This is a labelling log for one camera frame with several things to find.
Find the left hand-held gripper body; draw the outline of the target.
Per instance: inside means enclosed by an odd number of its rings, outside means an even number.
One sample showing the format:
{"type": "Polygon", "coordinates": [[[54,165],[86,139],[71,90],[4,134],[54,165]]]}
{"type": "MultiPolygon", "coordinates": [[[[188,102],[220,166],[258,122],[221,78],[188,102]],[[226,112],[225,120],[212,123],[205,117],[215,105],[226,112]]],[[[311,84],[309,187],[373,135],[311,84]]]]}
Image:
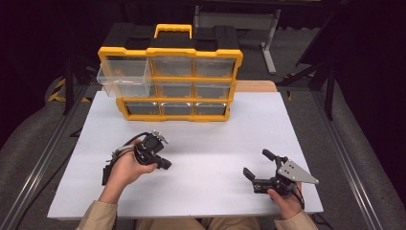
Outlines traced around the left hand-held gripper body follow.
{"type": "Polygon", "coordinates": [[[156,130],[145,132],[142,135],[145,135],[145,138],[136,145],[134,149],[135,157],[141,165],[154,164],[156,163],[154,157],[161,157],[158,152],[164,148],[164,143],[167,144],[169,141],[156,130]]]}

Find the grey metal stand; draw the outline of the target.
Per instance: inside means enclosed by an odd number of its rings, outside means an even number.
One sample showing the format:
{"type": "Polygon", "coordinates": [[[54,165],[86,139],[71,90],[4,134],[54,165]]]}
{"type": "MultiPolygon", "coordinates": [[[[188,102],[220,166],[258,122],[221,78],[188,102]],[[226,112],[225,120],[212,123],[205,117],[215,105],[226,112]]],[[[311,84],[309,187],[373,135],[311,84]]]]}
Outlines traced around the grey metal stand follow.
{"type": "Polygon", "coordinates": [[[233,26],[240,30],[267,31],[267,38],[262,41],[260,48],[269,74],[276,74],[276,66],[271,55],[270,47],[280,19],[280,10],[275,10],[270,14],[253,14],[236,12],[204,12],[202,9],[202,6],[194,7],[193,25],[195,28],[209,28],[216,25],[226,25],[233,26]]]}

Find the aluminium rail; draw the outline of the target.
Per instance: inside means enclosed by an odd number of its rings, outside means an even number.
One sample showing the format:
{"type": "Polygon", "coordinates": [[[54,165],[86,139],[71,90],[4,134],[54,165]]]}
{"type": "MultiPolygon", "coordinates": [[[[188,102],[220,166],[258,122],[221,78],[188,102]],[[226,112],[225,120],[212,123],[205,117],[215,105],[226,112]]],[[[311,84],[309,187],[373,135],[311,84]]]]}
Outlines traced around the aluminium rail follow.
{"type": "Polygon", "coordinates": [[[97,86],[80,86],[70,109],[46,102],[0,149],[0,230],[71,230],[47,217],[97,86]]]}
{"type": "Polygon", "coordinates": [[[372,206],[371,200],[366,193],[365,186],[363,185],[358,173],[353,166],[344,142],[341,139],[340,134],[333,121],[329,119],[325,112],[325,105],[323,98],[319,92],[311,92],[313,101],[316,103],[317,109],[321,114],[323,122],[327,127],[327,132],[332,139],[334,147],[336,148],[336,154],[347,181],[350,184],[351,191],[358,204],[358,207],[363,215],[365,222],[367,223],[369,230],[383,230],[382,224],[372,206]]]}

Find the person's khaki trouser legs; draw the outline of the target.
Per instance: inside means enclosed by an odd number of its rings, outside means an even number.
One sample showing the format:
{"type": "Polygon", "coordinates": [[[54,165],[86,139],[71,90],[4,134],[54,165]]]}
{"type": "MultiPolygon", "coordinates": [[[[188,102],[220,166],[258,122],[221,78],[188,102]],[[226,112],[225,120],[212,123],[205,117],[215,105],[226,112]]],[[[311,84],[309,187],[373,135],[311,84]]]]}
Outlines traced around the person's khaki trouser legs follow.
{"type": "Polygon", "coordinates": [[[254,217],[150,218],[137,221],[135,230],[261,230],[254,217]]]}

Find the grid of closed transparent bins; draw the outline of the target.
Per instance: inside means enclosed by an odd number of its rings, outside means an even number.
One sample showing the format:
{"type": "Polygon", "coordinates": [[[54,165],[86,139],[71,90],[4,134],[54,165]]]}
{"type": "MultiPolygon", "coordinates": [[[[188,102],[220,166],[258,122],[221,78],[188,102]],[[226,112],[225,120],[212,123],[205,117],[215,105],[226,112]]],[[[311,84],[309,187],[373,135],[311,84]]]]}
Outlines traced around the grid of closed transparent bins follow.
{"type": "Polygon", "coordinates": [[[153,57],[149,101],[124,102],[129,115],[225,116],[234,58],[153,57]]]}

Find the black tripod stand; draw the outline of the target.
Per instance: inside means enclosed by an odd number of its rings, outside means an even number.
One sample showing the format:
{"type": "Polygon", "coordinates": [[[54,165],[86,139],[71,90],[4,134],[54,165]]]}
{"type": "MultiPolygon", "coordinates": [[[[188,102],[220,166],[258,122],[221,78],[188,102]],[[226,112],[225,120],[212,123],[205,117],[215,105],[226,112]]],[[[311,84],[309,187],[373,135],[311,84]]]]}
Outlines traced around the black tripod stand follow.
{"type": "Polygon", "coordinates": [[[74,80],[77,80],[79,85],[88,86],[92,77],[96,74],[99,66],[83,56],[72,55],[67,58],[64,66],[65,78],[65,108],[64,115],[67,115],[74,105],[75,92],[74,80]]]}
{"type": "Polygon", "coordinates": [[[332,12],[296,63],[296,65],[309,64],[309,67],[294,75],[287,75],[282,81],[276,83],[277,86],[287,87],[313,73],[314,77],[307,87],[310,91],[320,91],[324,84],[327,85],[324,111],[331,121],[336,77],[336,36],[339,27],[339,15],[337,12],[332,12]]]}

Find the yellow black organizer cabinet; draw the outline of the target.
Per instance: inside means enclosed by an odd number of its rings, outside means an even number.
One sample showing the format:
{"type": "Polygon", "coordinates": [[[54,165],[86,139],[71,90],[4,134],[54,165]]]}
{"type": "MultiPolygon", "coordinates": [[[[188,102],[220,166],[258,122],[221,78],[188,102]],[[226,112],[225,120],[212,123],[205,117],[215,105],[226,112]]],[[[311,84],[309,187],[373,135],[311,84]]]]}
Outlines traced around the yellow black organizer cabinet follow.
{"type": "Polygon", "coordinates": [[[231,26],[194,28],[187,24],[158,24],[138,26],[131,23],[117,23],[112,26],[98,51],[101,64],[104,60],[147,58],[154,80],[150,60],[153,57],[188,58],[234,58],[233,85],[228,99],[225,116],[150,116],[129,115],[124,102],[149,101],[147,98],[114,98],[116,105],[129,121],[226,121],[230,116],[231,103],[237,86],[237,71],[241,66],[243,53],[239,49],[237,31],[231,26]]]}

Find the wooden table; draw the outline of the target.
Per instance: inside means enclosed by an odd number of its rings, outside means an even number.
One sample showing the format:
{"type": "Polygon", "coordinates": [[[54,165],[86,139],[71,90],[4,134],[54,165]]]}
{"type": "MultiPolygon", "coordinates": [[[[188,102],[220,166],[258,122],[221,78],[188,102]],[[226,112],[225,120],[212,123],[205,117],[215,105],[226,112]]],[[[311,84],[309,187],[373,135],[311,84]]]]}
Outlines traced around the wooden table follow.
{"type": "Polygon", "coordinates": [[[270,80],[239,80],[236,92],[277,92],[276,84],[270,80]]]}

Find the person's right hand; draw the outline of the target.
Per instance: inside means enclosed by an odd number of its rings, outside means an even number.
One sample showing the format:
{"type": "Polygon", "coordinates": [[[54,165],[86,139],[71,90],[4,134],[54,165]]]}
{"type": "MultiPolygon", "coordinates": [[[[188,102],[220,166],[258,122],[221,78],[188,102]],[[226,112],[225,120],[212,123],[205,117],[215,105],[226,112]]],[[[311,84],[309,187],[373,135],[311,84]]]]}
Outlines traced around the person's right hand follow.
{"type": "Polygon", "coordinates": [[[267,193],[280,208],[281,219],[289,219],[303,210],[302,207],[302,183],[298,182],[295,195],[280,196],[275,190],[269,189],[267,193]]]}

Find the white board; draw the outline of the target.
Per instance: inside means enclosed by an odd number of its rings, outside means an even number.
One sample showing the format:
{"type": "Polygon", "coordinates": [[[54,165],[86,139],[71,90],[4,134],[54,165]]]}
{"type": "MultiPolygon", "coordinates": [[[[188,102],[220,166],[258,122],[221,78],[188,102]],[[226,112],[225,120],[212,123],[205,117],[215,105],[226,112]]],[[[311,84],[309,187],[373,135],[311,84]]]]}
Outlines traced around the white board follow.
{"type": "Polygon", "coordinates": [[[158,130],[168,140],[168,170],[142,175],[123,192],[122,219],[276,215],[268,195],[256,194],[243,171],[258,178],[276,166],[270,150],[307,166],[278,93],[238,92],[226,122],[127,121],[114,99],[99,92],[50,206],[51,219],[80,219],[102,191],[102,169],[133,136],[158,130]]]}

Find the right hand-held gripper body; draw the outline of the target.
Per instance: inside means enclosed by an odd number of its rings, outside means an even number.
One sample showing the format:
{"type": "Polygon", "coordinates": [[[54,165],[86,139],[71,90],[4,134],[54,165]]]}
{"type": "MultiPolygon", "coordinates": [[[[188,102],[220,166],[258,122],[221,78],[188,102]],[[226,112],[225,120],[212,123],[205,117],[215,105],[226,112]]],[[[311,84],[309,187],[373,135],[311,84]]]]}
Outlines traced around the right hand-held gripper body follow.
{"type": "Polygon", "coordinates": [[[298,182],[319,183],[317,178],[287,157],[267,155],[267,158],[276,163],[276,173],[269,179],[257,179],[251,174],[251,183],[255,194],[266,194],[269,189],[273,189],[280,196],[294,195],[298,182]]]}

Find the open clear plastic drawer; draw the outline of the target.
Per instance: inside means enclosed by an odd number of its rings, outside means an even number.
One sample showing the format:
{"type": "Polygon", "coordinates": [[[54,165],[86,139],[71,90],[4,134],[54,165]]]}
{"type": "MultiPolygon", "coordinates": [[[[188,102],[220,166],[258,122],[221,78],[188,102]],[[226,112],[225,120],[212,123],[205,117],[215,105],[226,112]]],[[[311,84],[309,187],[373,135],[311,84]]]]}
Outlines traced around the open clear plastic drawer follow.
{"type": "Polygon", "coordinates": [[[151,87],[147,58],[104,60],[97,81],[108,97],[147,98],[151,87]]]}

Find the person's left hand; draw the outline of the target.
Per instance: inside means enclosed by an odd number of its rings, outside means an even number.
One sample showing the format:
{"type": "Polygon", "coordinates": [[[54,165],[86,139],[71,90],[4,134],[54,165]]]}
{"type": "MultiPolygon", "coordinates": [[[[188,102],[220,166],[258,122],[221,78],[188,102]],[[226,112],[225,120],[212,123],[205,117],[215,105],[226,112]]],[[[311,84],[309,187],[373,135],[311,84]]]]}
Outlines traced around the person's left hand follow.
{"type": "Polygon", "coordinates": [[[152,173],[157,168],[156,163],[141,165],[138,162],[134,153],[135,144],[136,141],[132,143],[131,148],[120,151],[105,187],[124,189],[127,185],[136,181],[142,174],[152,173]]]}

